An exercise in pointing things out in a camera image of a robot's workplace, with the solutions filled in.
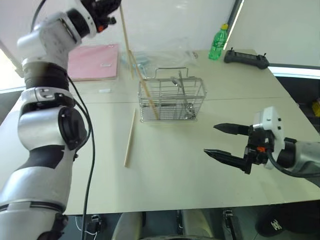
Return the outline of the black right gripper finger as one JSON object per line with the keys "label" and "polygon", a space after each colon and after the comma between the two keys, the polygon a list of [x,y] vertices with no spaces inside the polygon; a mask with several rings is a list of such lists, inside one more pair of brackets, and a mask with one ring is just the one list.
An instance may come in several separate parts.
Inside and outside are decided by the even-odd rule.
{"label": "black right gripper finger", "polygon": [[250,127],[247,125],[235,124],[235,123],[219,123],[213,126],[214,129],[217,129],[223,133],[231,135],[249,135]]}
{"label": "black right gripper finger", "polygon": [[232,166],[234,168],[238,168],[243,172],[246,171],[247,162],[240,157],[233,156],[231,153],[218,150],[218,149],[204,149],[203,150],[209,157],[217,160],[218,162]]}

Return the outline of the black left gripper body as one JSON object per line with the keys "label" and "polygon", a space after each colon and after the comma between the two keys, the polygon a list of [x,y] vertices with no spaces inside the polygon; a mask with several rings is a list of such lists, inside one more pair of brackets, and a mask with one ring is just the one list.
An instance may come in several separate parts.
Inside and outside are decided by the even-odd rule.
{"label": "black left gripper body", "polygon": [[96,26],[97,32],[103,32],[109,25],[115,25],[117,20],[114,16],[110,16],[113,11],[114,1],[112,7],[108,10],[102,10],[99,8],[99,0],[92,1],[94,23]]}

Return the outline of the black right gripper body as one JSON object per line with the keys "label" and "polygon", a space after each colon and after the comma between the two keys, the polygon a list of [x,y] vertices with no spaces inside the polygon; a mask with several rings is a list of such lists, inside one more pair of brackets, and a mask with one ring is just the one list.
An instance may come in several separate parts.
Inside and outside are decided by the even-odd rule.
{"label": "black right gripper body", "polygon": [[251,173],[252,165],[263,165],[266,169],[272,169],[267,151],[273,151],[275,136],[271,130],[250,125],[248,128],[248,142],[244,150],[244,172]]}

